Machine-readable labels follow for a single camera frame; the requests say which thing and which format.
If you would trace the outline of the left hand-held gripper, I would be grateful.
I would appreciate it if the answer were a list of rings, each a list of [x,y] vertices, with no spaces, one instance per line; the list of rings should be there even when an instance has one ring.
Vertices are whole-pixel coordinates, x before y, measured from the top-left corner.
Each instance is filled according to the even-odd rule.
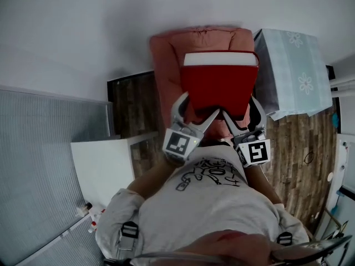
[[[202,122],[184,123],[184,116],[190,102],[189,93],[184,92],[171,108],[171,126],[166,129],[163,142],[163,153],[171,160],[183,163],[189,159],[190,154],[199,146],[204,138],[205,131],[220,113],[216,109]]]

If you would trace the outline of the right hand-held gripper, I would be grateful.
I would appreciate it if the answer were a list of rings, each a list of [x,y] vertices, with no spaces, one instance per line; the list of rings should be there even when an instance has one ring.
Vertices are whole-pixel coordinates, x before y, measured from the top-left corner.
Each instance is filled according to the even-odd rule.
[[[263,165],[271,160],[270,140],[266,138],[267,117],[259,101],[251,96],[251,131],[241,129],[223,110],[225,123],[234,136],[232,143],[244,168]]]

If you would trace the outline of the red book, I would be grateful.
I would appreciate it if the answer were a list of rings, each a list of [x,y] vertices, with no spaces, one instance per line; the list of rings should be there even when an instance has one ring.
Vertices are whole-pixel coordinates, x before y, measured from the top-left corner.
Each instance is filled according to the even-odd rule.
[[[185,54],[181,87],[189,93],[196,116],[205,118],[221,108],[234,120],[247,112],[256,82],[259,59],[255,52],[214,50]]]

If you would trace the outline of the pink cushioned armchair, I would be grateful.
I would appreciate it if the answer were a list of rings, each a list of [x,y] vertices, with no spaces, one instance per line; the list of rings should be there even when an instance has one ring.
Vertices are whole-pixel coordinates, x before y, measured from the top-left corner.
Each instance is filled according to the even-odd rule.
[[[171,126],[171,108],[182,95],[180,67],[186,53],[194,51],[253,51],[249,29],[222,26],[174,29],[154,35],[149,41],[155,81],[159,93],[164,127]]]

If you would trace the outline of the person's left forearm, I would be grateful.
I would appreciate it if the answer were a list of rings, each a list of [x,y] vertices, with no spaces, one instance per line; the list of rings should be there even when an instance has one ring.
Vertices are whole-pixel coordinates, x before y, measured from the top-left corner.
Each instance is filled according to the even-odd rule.
[[[163,158],[159,163],[136,178],[127,190],[137,193],[143,199],[148,199],[156,194],[174,171],[185,163]]]

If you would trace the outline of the person's right forearm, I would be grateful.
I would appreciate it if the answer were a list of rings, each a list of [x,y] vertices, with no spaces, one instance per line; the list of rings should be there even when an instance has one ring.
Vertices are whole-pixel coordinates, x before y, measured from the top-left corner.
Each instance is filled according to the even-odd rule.
[[[280,197],[269,183],[260,165],[244,168],[244,173],[251,188],[263,194],[273,204],[282,204]]]

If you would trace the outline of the white printed t-shirt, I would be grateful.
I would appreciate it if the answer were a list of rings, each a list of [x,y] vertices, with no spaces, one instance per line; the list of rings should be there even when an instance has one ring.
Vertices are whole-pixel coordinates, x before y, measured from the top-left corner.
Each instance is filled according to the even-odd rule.
[[[106,258],[117,258],[130,238],[123,225],[138,226],[135,254],[172,251],[217,231],[260,234],[270,241],[288,232],[292,244],[308,242],[303,224],[283,204],[250,187],[230,146],[199,147],[156,194],[144,198],[120,189],[102,214],[97,244]]]

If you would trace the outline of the white pipe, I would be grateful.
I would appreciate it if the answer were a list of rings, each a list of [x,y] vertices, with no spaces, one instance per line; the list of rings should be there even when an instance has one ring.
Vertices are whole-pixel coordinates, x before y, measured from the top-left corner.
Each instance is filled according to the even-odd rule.
[[[355,85],[355,78],[332,79],[329,81],[331,88],[340,88]]]
[[[331,90],[331,96],[333,98],[345,98],[345,97],[349,97],[349,96],[355,96],[355,89],[333,88]]]

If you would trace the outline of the white window ledge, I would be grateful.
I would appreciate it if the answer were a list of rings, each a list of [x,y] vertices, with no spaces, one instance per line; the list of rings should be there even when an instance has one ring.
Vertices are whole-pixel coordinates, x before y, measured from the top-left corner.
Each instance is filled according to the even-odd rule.
[[[340,198],[355,202],[355,135],[337,134],[336,155],[321,222],[334,214]]]

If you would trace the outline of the white side table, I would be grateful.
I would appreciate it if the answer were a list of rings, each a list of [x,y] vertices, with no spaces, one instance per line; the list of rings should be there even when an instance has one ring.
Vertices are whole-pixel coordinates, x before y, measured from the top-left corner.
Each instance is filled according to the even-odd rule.
[[[157,136],[154,131],[125,139],[118,135],[70,144],[83,198],[93,206],[91,213],[107,208],[111,198],[134,180],[131,147]]]

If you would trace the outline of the person's eyeglasses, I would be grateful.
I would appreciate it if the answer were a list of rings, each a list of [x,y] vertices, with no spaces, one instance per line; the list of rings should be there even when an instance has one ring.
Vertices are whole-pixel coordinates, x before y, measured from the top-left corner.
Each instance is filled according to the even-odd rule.
[[[296,245],[278,245],[263,266],[317,266],[318,260],[347,245],[351,236]],[[105,259],[105,266],[251,266],[230,255],[207,255],[185,251],[152,252],[133,258]]]

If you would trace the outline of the grey ribbed glass partition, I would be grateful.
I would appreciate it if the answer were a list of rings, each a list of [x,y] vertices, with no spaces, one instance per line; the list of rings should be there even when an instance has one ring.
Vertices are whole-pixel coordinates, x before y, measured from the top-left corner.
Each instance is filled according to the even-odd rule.
[[[77,208],[85,200],[71,143],[112,134],[110,104],[0,89],[0,265],[15,266],[69,227],[28,266],[100,266]]]

